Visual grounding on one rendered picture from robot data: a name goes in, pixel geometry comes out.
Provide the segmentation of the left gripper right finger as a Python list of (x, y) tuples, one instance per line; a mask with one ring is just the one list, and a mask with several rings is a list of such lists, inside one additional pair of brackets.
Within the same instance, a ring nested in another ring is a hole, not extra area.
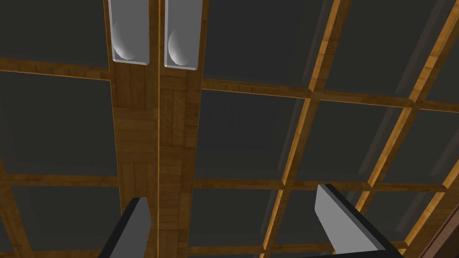
[(396, 256), (395, 246), (333, 185), (318, 185), (315, 213), (335, 256)]

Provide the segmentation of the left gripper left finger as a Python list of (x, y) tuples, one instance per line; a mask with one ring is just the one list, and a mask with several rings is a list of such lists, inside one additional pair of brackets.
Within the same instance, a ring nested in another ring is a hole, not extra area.
[(147, 198), (131, 199), (98, 258), (144, 258), (151, 224)]

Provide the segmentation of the wooden glass-paned door leaf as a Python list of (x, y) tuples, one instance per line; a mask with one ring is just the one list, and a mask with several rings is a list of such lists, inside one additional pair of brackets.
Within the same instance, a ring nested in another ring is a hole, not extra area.
[[(371, 199), (377, 192), (384, 190), (436, 191), (434, 200), (427, 206), (417, 224), (412, 229), (412, 232), (404, 241), (404, 248), (412, 244), (413, 239), (426, 223), (428, 217), (433, 215), (433, 211), (444, 193), (452, 191), (453, 184), (456, 183), (456, 178), (459, 174), (459, 162), (451, 170), (442, 184), (389, 184), (383, 183), (382, 180), (420, 110), (459, 113), (459, 104), (431, 102), (426, 100), (444, 60), (449, 55), (453, 44), (459, 36), (459, 0), (455, 1), (443, 29), (435, 42), (433, 50), (426, 60), (408, 98), (325, 91), (325, 78), (329, 74), (332, 58), (337, 50), (338, 40), (350, 4), (351, 0), (333, 1), (319, 55), (315, 62), (315, 68), (308, 88), (205, 79), (201, 70), (190, 71), (187, 81), (183, 83), (168, 82), (166, 77), (161, 77), (159, 100), (160, 113), (158, 115), (158, 154), (160, 172), (165, 171), (165, 164), (167, 161), (177, 160), (180, 162), (182, 181), (178, 186), (180, 203), (177, 211), (178, 222), (175, 227), (177, 239), (170, 244), (159, 245), (160, 257), (165, 256), (168, 247), (176, 248), (177, 258), (188, 258), (193, 255), (209, 256), (248, 253), (258, 253), (260, 258), (268, 258), (272, 252), (281, 251), (281, 246), (275, 245), (274, 240), (279, 230), (291, 191), (311, 190), (318, 185), (318, 181), (296, 181), (295, 177), (298, 172), (304, 148), (307, 144), (316, 110), (322, 101), (402, 109), (398, 121), (368, 181), (366, 183), (334, 181), (333, 184), (340, 190), (361, 190), (363, 194), (357, 203), (357, 209), (361, 212), (365, 212), (368, 209)], [(199, 109), (201, 91), (203, 89), (252, 95), (292, 97), (304, 100), (281, 180), (247, 181), (194, 179)], [(276, 201), (270, 216), (263, 244), (253, 246), (210, 247), (190, 247), (188, 245), (192, 191), (195, 188), (216, 189), (217, 187), (222, 187), (224, 189), (277, 190)]]
[(0, 71), (110, 81), (118, 184), (122, 209), (133, 197), (146, 197), (152, 220), (145, 258), (159, 258), (159, 91), (161, 0), (148, 0), (150, 63), (112, 60), (108, 0), (100, 0), (108, 49), (108, 68), (0, 57)]

